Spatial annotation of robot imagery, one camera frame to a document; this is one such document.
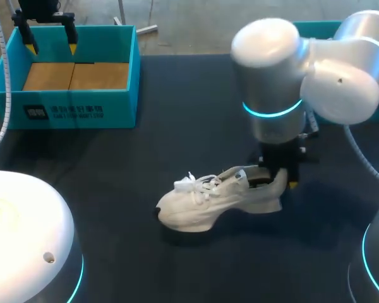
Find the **screw hole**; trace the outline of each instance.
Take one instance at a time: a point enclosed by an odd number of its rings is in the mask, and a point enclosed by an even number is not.
[[[44,253],[44,260],[50,264],[54,263],[55,262],[55,257],[53,254],[51,254],[50,252],[45,252]]]

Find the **shoe sole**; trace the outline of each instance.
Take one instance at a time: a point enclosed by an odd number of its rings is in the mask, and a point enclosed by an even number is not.
[[[225,212],[231,209],[237,209],[237,210],[242,210],[245,211],[246,213],[250,214],[264,214],[264,213],[275,213],[280,210],[282,210],[282,205],[280,203],[279,199],[274,199],[271,201],[267,201],[265,203],[254,203],[254,204],[247,204],[247,205],[237,205],[232,208],[228,208],[227,210],[223,211],[219,215],[217,215],[214,218],[210,218],[207,222],[202,222],[202,223],[194,223],[192,226],[185,226],[185,227],[179,227],[179,226],[174,226],[174,225],[169,225],[169,224],[164,224],[162,223],[159,218],[157,217],[157,220],[167,227],[168,229],[175,230],[177,232],[189,232],[189,233],[195,233],[195,232],[207,232],[210,230],[214,225],[217,219]]]

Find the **shoelace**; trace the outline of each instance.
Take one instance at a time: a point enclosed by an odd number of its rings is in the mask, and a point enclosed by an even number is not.
[[[188,177],[180,181],[174,182],[174,190],[184,193],[191,193],[193,201],[202,205],[204,200],[197,199],[196,193],[201,194],[205,200],[208,200],[210,195],[216,195],[215,192],[217,186],[221,184],[222,181],[216,175],[206,175],[195,179],[191,172],[188,172]]]

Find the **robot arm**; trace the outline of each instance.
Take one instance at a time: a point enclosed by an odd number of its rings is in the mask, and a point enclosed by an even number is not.
[[[257,20],[232,41],[244,109],[273,173],[298,181],[304,103],[337,124],[369,119],[379,104],[379,12],[344,20],[332,40],[304,39],[289,21]]]

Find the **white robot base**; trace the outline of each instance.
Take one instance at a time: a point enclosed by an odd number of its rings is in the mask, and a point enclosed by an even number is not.
[[[0,303],[82,302],[83,274],[62,196],[35,177],[0,171]]]
[[[379,303],[379,211],[349,265],[348,286],[354,303]]]

